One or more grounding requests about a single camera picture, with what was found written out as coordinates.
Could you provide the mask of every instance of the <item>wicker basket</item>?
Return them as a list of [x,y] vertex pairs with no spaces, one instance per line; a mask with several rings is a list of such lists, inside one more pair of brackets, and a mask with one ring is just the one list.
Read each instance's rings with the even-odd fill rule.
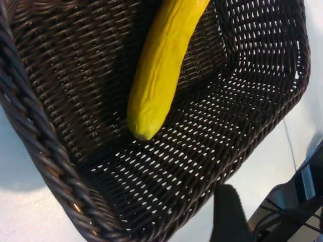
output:
[[308,84],[303,0],[216,0],[190,41],[165,125],[135,140],[127,97],[160,2],[1,7],[0,102],[88,241],[168,240]]

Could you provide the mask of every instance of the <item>woven pattern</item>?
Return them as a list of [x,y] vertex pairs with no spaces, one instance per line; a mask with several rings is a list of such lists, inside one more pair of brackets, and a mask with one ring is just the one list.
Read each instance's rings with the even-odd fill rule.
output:
[[308,84],[303,1],[214,1],[165,125],[133,139],[127,98],[160,2],[20,0],[8,8],[19,53],[1,15],[0,102],[88,241],[168,240]]

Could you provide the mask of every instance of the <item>black object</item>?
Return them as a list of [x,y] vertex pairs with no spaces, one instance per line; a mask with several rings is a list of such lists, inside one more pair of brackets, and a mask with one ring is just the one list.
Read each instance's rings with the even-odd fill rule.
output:
[[230,185],[214,190],[213,231],[210,242],[252,242],[240,198]]
[[0,1],[0,103],[88,241],[168,240],[308,84],[303,0],[211,1],[163,128],[134,140],[127,96],[160,2]]

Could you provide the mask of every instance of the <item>white surface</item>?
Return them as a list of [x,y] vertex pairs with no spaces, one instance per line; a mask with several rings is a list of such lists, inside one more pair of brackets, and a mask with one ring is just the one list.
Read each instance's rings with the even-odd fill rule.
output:
[[[312,74],[304,98],[286,117],[296,166],[323,136],[323,2],[306,0]],[[249,218],[268,192],[294,174],[288,138],[281,122],[229,180]],[[172,242],[207,242],[212,229],[212,199],[181,228]],[[83,242],[45,186],[18,136],[0,110],[0,241]]]

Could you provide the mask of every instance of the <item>banana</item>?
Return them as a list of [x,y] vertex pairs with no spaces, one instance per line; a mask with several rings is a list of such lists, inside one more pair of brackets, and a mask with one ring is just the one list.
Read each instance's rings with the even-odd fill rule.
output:
[[181,65],[209,0],[164,0],[147,36],[131,87],[127,121],[140,140],[162,127],[175,95]]

